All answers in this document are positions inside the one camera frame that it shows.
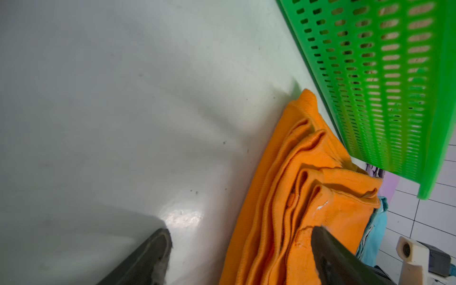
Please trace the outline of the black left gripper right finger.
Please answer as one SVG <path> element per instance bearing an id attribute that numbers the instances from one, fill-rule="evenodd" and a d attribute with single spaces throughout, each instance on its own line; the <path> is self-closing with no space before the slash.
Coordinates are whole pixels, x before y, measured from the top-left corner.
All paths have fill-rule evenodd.
<path id="1" fill-rule="evenodd" d="M 318 277 L 323 285 L 392 285 L 378 266 L 359 261 L 326 228 L 313 228 L 311 246 Z"/>

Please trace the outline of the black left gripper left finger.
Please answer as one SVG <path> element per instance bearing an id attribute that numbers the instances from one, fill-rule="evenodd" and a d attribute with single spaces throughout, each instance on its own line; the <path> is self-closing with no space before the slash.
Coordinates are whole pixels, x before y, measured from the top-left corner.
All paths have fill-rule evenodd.
<path id="1" fill-rule="evenodd" d="M 158 229 L 98 284 L 163 285 L 171 251 L 170 232 Z"/>

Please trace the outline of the teal striped pants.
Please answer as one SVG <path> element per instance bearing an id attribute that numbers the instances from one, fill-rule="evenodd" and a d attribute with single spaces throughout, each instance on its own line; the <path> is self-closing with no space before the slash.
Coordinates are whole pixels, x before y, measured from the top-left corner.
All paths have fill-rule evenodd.
<path id="1" fill-rule="evenodd" d="M 381 206 L 371 215 L 356 251 L 357 259 L 370 267 L 376 266 L 376 258 L 387 227 L 387 198 L 379 197 L 379 199 Z"/>

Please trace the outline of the orange pants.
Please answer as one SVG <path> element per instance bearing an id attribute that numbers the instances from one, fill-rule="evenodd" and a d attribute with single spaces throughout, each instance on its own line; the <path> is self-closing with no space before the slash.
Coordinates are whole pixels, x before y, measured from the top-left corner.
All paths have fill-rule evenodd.
<path id="1" fill-rule="evenodd" d="M 304 90 L 290 102 L 252 180 L 224 260 L 222 285 L 318 285 L 317 226 L 355 254 L 382 181 L 355 165 Z"/>

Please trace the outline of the purple pants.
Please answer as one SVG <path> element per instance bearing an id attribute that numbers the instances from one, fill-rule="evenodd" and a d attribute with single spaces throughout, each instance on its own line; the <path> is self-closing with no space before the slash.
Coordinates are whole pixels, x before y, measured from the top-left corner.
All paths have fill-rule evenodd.
<path id="1" fill-rule="evenodd" d="M 379 190 L 379 196 L 385 197 L 387 199 L 387 203 L 391 204 L 396 188 L 399 185 L 400 177 L 396 174 L 387 172 L 383 169 L 380 169 L 370 164 L 366 165 L 365 171 L 371 177 L 382 179 L 382 185 Z"/>

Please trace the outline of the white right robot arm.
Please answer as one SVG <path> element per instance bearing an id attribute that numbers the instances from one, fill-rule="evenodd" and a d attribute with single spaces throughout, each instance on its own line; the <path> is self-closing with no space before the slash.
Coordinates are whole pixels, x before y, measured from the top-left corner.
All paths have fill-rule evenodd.
<path id="1" fill-rule="evenodd" d="M 454 285 L 456 261 L 427 243 L 400 236 L 396 247 L 403 264 L 400 285 Z"/>

